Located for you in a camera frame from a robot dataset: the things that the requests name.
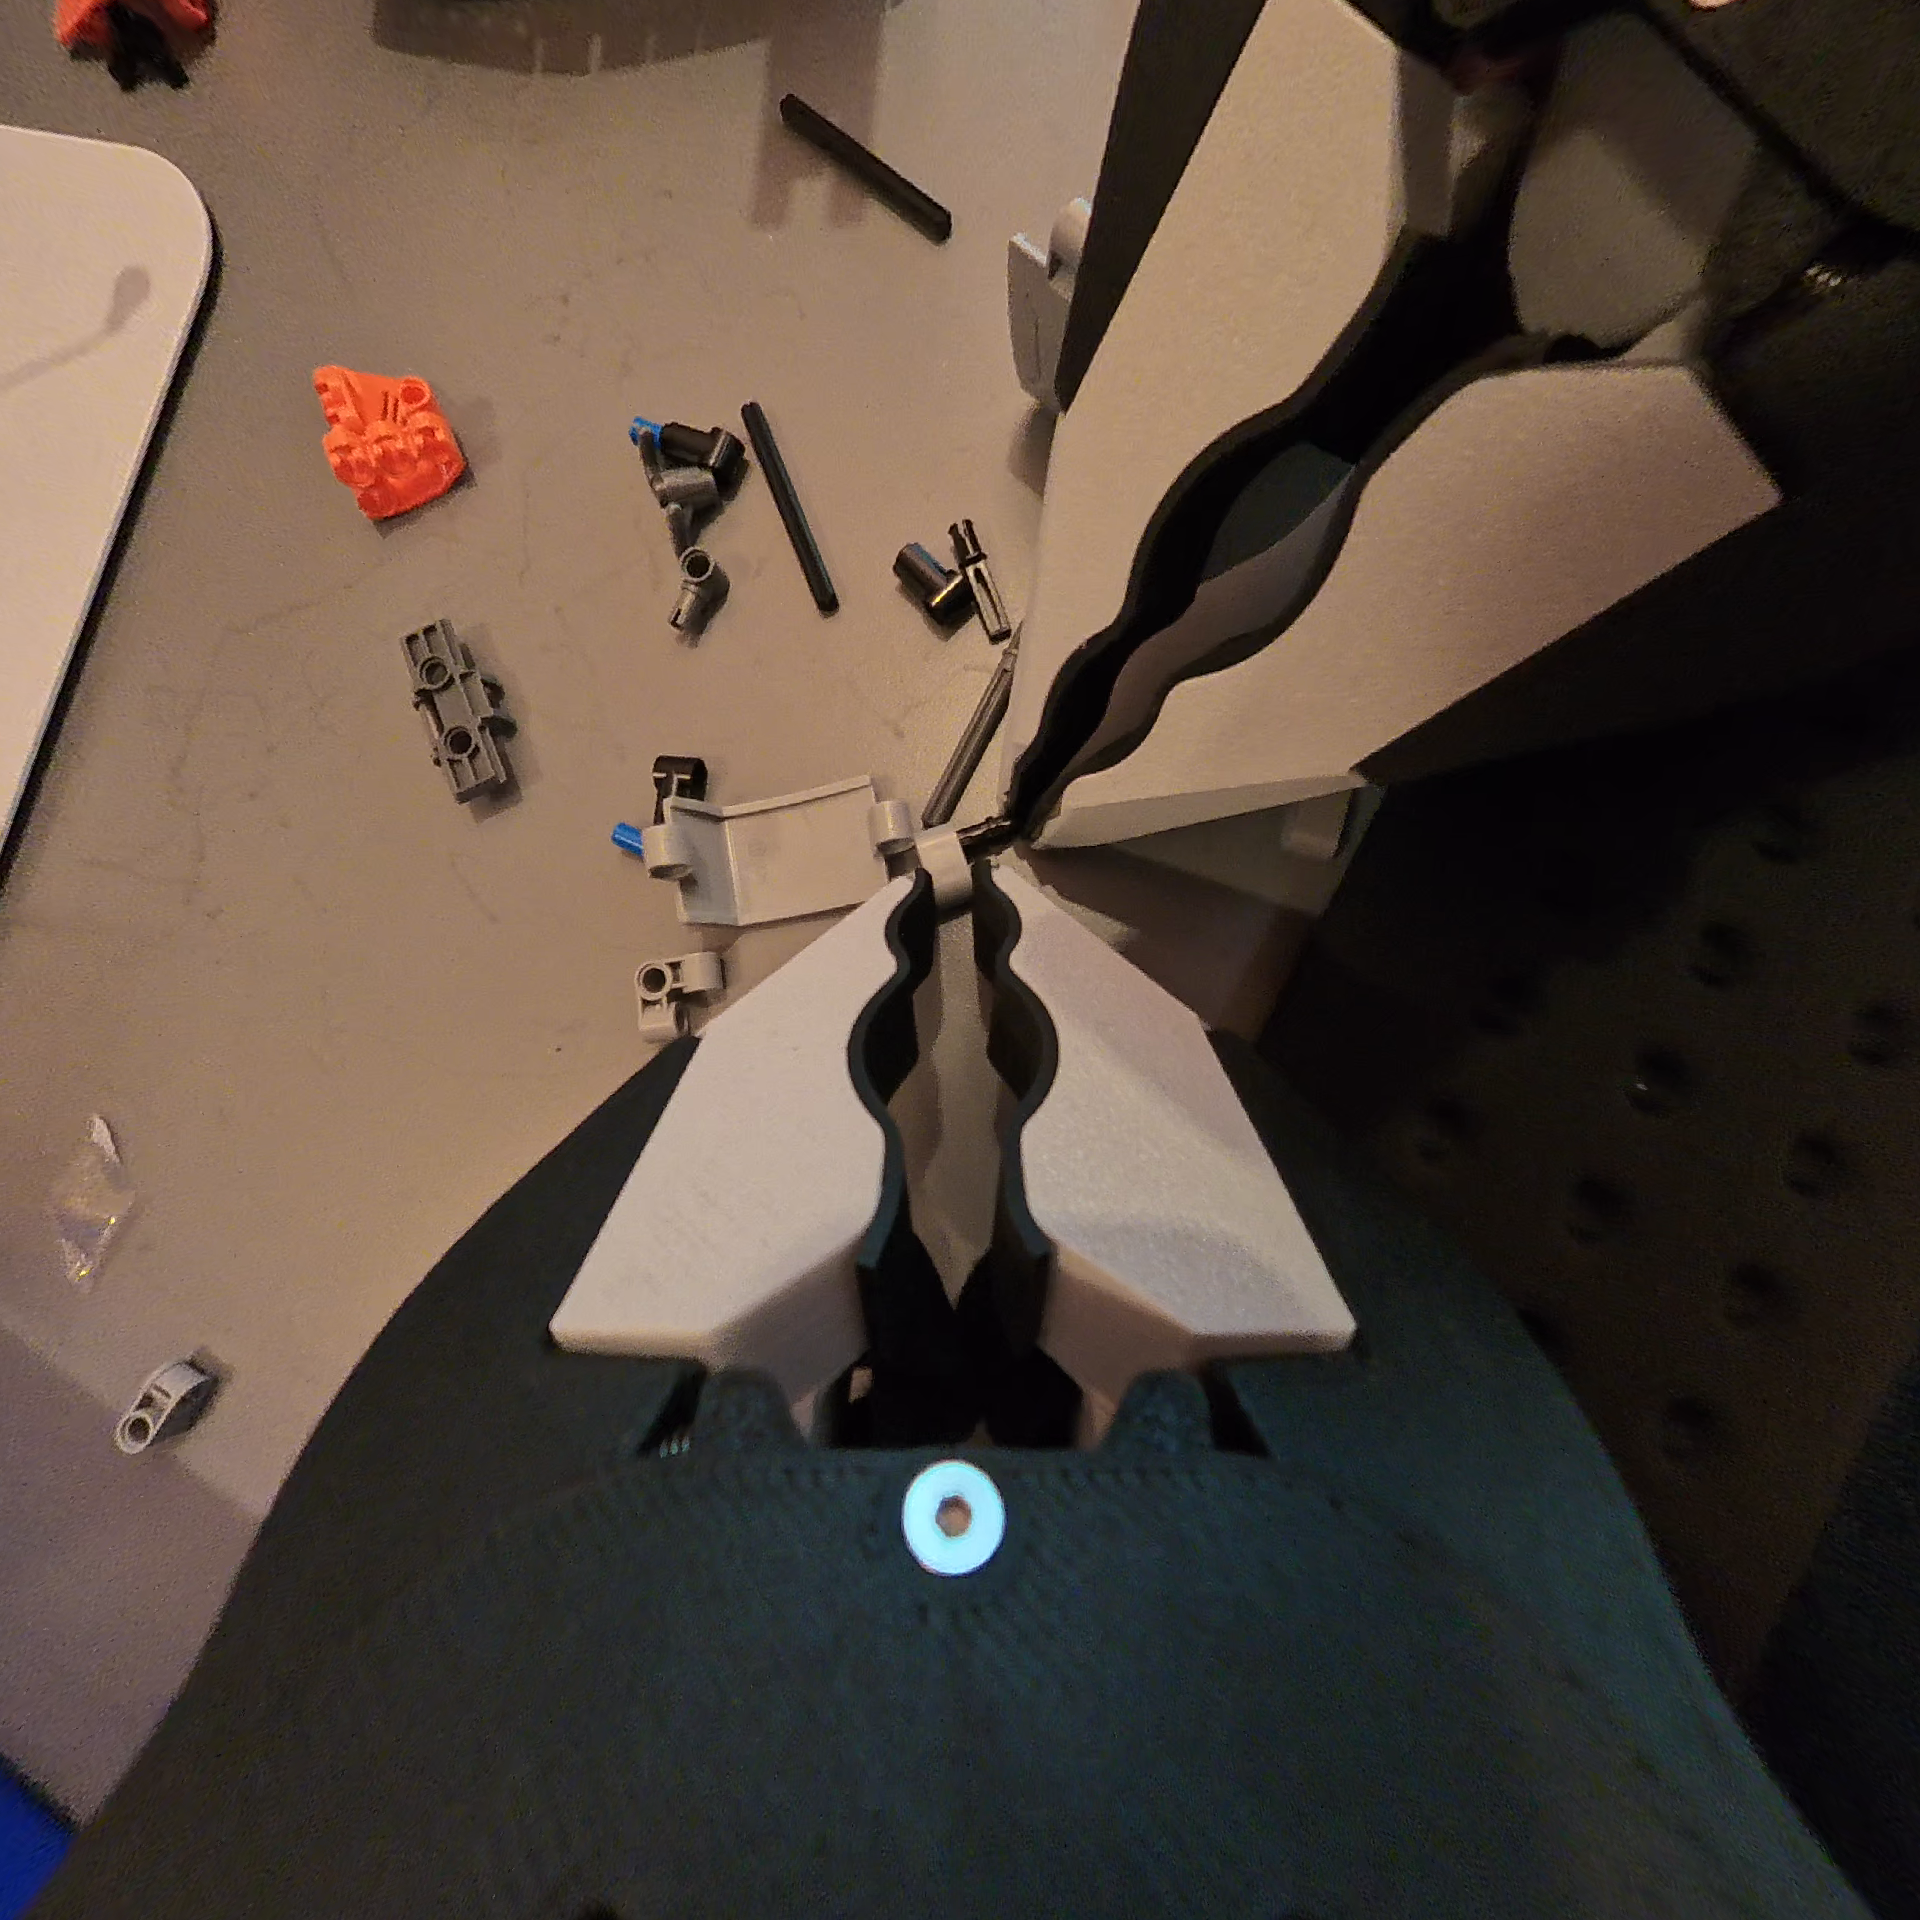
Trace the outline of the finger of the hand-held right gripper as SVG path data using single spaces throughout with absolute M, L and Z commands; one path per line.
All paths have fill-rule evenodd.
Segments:
M 1782 502 L 1681 363 L 1476 379 L 1127 660 L 1033 840 L 1099 848 L 1317 803 Z
M 1033 848 L 1231 502 L 1460 224 L 1460 99 L 1353 5 L 1263 5 L 1055 430 L 1004 740 Z

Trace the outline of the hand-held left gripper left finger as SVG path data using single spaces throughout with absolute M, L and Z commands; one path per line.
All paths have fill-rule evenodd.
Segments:
M 863 1348 L 856 1247 L 888 1104 L 856 1091 L 858 1018 L 911 963 L 896 876 L 707 1021 L 548 1332 L 561 1348 Z

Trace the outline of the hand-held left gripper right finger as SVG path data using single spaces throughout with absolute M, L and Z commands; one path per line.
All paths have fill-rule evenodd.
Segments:
M 1006 867 L 972 869 L 972 954 L 1009 1350 L 1066 1373 L 1347 1350 L 1356 1317 L 1203 1020 Z

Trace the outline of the light grey curved toy panel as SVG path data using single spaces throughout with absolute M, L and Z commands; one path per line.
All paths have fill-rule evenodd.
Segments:
M 612 845 L 678 893 L 678 919 L 757 929 L 856 907 L 891 882 L 865 835 L 871 779 L 755 803 L 672 803 L 662 823 L 615 825 Z

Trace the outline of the long black toy axle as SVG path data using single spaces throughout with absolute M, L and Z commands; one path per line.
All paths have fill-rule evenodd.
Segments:
M 951 244 L 953 215 L 949 205 L 940 203 L 907 175 L 901 175 L 891 161 L 877 157 L 852 131 L 839 128 L 829 116 L 791 92 L 781 97 L 778 119 L 802 144 L 826 157 L 841 175 L 922 232 L 931 244 Z

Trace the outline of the dark grey toy axle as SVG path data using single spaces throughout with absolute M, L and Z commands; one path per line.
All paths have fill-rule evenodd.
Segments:
M 1022 628 L 1014 628 L 1009 641 L 1000 645 L 1000 658 L 993 669 L 993 675 L 922 810 L 924 829 L 936 829 L 953 823 L 954 813 L 963 801 L 974 772 L 984 762 L 988 747 L 994 742 L 994 737 L 1013 699 L 1019 665 L 1019 641 Z

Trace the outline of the dark grey connector blue pin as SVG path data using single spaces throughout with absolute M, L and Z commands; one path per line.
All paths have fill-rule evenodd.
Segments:
M 707 522 L 736 495 L 747 474 L 747 447 L 726 427 L 634 418 L 630 437 L 670 534 L 677 558 L 698 544 Z

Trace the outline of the grey curved toy beam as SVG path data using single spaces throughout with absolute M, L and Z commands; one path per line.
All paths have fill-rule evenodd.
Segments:
M 115 1448 L 125 1456 L 185 1435 L 222 1389 L 224 1377 L 201 1359 L 174 1359 L 150 1373 L 115 1428 Z

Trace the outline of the small clear plastic bag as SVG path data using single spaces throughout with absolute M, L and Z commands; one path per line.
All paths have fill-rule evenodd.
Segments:
M 96 1288 L 136 1205 L 136 1186 L 109 1119 L 87 1118 L 48 1200 L 61 1274 L 76 1292 Z

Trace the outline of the orange toy panel piece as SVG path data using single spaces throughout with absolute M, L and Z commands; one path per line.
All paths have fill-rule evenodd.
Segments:
M 408 515 L 466 477 L 466 455 L 425 377 L 321 366 L 310 384 L 323 410 L 325 461 L 366 520 Z

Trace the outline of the white wooden book stand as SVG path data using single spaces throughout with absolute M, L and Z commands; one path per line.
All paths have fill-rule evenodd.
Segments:
M 2 129 L 7 840 L 212 273 L 212 217 L 172 161 Z

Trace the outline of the orange black toy part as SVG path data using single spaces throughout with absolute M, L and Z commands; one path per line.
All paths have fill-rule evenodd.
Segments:
M 52 3 L 50 10 L 61 49 L 106 67 L 120 92 L 185 89 L 218 14 L 216 3 Z

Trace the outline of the dark grey toy frame piece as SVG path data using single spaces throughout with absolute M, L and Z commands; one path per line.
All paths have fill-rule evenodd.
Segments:
M 454 798 L 468 806 L 507 797 L 516 784 L 507 756 L 516 722 L 504 710 L 504 687 L 445 619 L 408 632 L 401 651 L 413 710 Z

